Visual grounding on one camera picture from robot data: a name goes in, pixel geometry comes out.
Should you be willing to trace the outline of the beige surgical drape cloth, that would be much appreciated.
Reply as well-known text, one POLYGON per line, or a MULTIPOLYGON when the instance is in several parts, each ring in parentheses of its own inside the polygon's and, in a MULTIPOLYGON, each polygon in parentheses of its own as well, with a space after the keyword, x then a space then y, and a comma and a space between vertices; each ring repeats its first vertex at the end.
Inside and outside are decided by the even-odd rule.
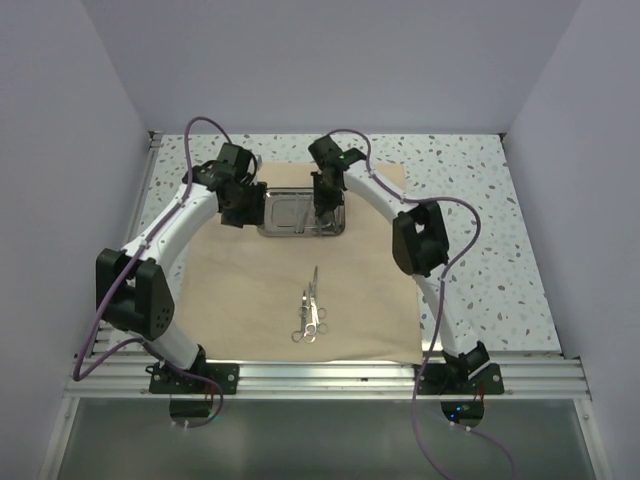
POLYGON ((389 221, 351 192, 339 236, 265 237, 211 219, 189 244, 174 322, 213 360, 417 363, 419 295, 391 243, 389 221), (329 332, 294 343, 315 266, 329 332))

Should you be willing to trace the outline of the steel hemostat forceps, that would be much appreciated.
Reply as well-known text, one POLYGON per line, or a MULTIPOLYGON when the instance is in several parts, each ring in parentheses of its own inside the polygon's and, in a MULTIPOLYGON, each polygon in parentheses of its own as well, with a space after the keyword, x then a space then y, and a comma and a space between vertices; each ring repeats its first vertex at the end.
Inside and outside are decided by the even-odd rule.
POLYGON ((317 299, 317 285, 318 285, 318 266, 315 266, 312 280, 308 285, 308 288, 303 291, 301 306, 299 307, 298 314, 301 318, 305 318, 311 309, 311 301, 317 299))

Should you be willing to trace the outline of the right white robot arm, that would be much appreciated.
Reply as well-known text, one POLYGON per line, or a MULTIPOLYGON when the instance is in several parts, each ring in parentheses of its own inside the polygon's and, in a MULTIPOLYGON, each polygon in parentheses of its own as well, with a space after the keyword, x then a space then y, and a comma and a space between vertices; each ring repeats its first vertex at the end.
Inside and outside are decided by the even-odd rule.
POLYGON ((434 338, 442 347, 447 384, 457 392, 470 391, 480 382, 490 357, 470 324, 445 300, 449 270, 470 248, 464 247, 455 257, 449 255, 440 206, 452 202, 469 207, 468 202, 453 197, 410 198, 377 172, 369 152, 344 150, 330 135, 315 140, 308 151, 317 166, 312 173, 316 215, 335 210, 344 203, 344 194, 351 192, 389 221, 393 260, 416 282, 434 316, 434 338))

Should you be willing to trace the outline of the stainless steel instrument tray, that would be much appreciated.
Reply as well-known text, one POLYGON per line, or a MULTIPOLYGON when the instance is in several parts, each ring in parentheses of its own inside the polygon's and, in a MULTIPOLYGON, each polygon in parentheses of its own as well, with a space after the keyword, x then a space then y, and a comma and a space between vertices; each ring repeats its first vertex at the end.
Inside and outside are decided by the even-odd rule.
POLYGON ((334 210, 338 228, 335 233, 327 231, 327 214, 322 215, 324 231, 316 234, 313 189, 311 187, 269 187, 266 193, 264 224, 258 231, 265 237, 332 237, 339 236, 346 230, 345 205, 334 210), (294 233, 296 197, 301 196, 304 206, 308 200, 312 201, 309 217, 304 233, 294 233))

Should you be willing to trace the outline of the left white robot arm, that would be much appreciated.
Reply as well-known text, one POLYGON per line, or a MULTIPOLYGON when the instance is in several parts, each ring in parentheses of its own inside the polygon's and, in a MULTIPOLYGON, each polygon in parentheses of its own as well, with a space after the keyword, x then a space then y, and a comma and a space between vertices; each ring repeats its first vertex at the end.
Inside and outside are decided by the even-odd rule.
POLYGON ((198 361, 200 346, 173 322, 166 274, 216 215, 237 228, 264 223, 267 186, 255 180, 258 171, 251 151, 223 144, 216 159, 188 167, 171 202, 138 237, 119 250, 103 250, 96 260, 98 318, 173 365, 172 379, 185 392, 201 390, 208 369, 198 361))

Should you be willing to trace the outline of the small steel scissors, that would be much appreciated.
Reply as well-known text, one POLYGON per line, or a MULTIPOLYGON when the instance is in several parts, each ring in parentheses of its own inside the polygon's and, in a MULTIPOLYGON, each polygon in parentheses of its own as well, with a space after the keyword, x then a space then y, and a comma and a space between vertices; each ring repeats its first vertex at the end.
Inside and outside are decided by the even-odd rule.
POLYGON ((311 318, 311 304, 306 290, 302 293, 298 316, 300 319, 300 327, 291 333, 292 341, 294 343, 313 343, 316 340, 316 328, 311 318))

